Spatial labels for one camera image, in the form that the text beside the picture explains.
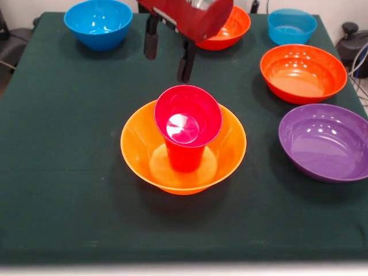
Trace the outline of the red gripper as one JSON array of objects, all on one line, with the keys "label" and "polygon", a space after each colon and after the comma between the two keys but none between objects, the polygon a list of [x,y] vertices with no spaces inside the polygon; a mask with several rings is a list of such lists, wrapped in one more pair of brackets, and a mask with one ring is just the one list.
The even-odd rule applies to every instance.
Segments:
[{"label": "red gripper", "polygon": [[233,1],[138,1],[151,14],[145,26],[144,55],[154,60],[158,48],[157,27],[160,20],[169,22],[190,40],[183,42],[177,81],[188,83],[196,56],[195,42],[218,34],[233,9]]}]

